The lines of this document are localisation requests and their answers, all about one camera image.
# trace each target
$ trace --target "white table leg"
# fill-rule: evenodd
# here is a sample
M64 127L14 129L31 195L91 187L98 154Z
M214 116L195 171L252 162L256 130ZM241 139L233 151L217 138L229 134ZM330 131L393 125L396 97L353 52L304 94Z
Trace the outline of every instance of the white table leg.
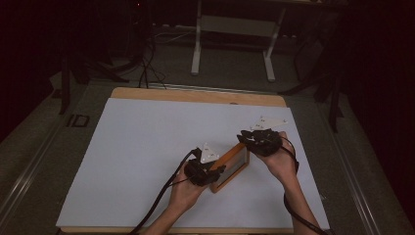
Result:
M198 1L198 17L196 19L196 44L193 53L192 75L199 74L199 63L201 61L201 17L202 17L202 0Z
M281 9L278 22L275 24L274 30L272 31L271 43L269 44L268 50L263 52L263 61L265 63L266 76L268 78L268 81L270 82L275 81L274 68L272 68L272 62L271 62L271 54L272 54L272 50L274 50L274 44L278 38L278 32L280 31L281 23L284 19L285 13L286 13L286 9L285 8Z

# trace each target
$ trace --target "table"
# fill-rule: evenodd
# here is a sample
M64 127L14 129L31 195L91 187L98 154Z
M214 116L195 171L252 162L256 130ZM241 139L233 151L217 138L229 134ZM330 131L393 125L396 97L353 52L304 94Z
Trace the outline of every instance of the table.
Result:
M329 9L330 11L343 11L344 6L336 6L336 4L326 4L321 0L265 0L264 2L272 2L279 4L281 9L278 12L278 19L271 21L255 21L249 19L236 19L228 17L207 16L202 13L202 0L198 0L197 20L196 20L196 43L192 61L192 75L199 74L199 65L201 60L201 33L202 31L215 31L234 34L244 34L253 36L269 37L270 42L266 50L263 51L263 61L265 64L266 76L268 81L275 81L274 69L272 67L271 55L274 50L275 42L281 24L284 20L287 7L289 6L306 6L312 8Z
M223 153L223 150L228 150L229 144L233 145L232 142L236 139L235 126L240 128L236 123L246 121L253 114L256 116L258 111L264 114L274 114L278 110L279 114L291 123L282 128L289 136L292 136L292 141L296 145L301 165L299 179L304 194L320 225L328 228L327 217L300 138L296 137L297 129L293 117L289 109L284 108L285 106L284 99L279 96L115 89L69 190L57 226L61 227L64 232L125 233L130 231L135 223L139 222L140 216L144 216L148 210L147 206L149 207L157 196L161 183L166 181L169 172L172 168L176 168L181 158L190 151L189 142L192 146L194 143L201 143L206 138L211 140L209 142L213 144L211 147L215 147L219 154ZM169 123L163 124L165 116L161 114L167 109L170 109L165 113L168 114ZM133 114L134 118L122 118L127 117L128 114ZM180 121L186 126L178 127L175 123ZM204 192L195 207L184 214L169 232L292 232L291 217L283 208L284 190L265 169L266 166L260 160L252 158L249 167L219 193L212 196L211 193ZM163 198L165 200L161 200L149 222L154 220L165 207L168 197ZM275 210L282 212L276 213L264 203L267 201L275 205ZM248 209L249 207L255 207L261 216L255 216L254 212L250 212L254 209ZM220 219L222 215L235 221L228 222ZM263 222L268 222L268 225L255 227L257 223ZM218 227L213 227L212 224L216 223ZM241 226L241 223L248 224L248 227ZM269 224L278 223L285 225L269 226Z

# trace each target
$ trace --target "dark floor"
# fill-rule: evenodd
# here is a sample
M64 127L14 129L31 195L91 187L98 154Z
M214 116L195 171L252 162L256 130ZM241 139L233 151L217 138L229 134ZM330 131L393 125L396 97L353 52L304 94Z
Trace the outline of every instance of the dark floor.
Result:
M200 74L192 76L193 47L189 37L160 43L151 62L154 71L149 68L148 72L149 81L153 81L150 87L276 95L300 83L294 53L285 50L290 43L290 39L280 40L272 55L277 75L274 83L266 80L258 50L219 50L207 42L202 50ZM61 206L107 99L115 87L137 86L142 70L122 74L130 80L128 84L114 83L98 74L88 85L73 82L72 102L66 115L58 116L60 100L48 97L1 143L0 200L5 203L0 211L0 234L56 233ZM56 87L60 86L59 78L59 74L52 77ZM327 121L329 101L314 102L314 90L310 87L284 98L292 108L332 229L338 235L415 234L347 97L341 97L343 117L337 119L339 132L334 133ZM71 114L90 116L88 126L66 127ZM32 163L38 167L25 171L33 159L38 160ZM9 193L23 173L30 176L23 178L23 197L13 201Z

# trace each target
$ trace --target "forearm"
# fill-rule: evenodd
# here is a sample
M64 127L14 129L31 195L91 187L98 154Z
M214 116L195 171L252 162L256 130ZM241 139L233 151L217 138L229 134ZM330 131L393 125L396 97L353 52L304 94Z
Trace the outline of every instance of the forearm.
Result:
M144 232L140 233L142 235L162 235L167 234L171 226L176 222L176 220L181 216L182 212L173 210L172 208L167 207L162 214L153 222L150 227L148 227Z
M319 227L314 214L312 213L304 194L302 193L300 183L297 180L292 180L290 184L284 186L285 194L288 203L292 210L301 216L303 219ZM293 216L294 234L316 234L313 230L296 220Z

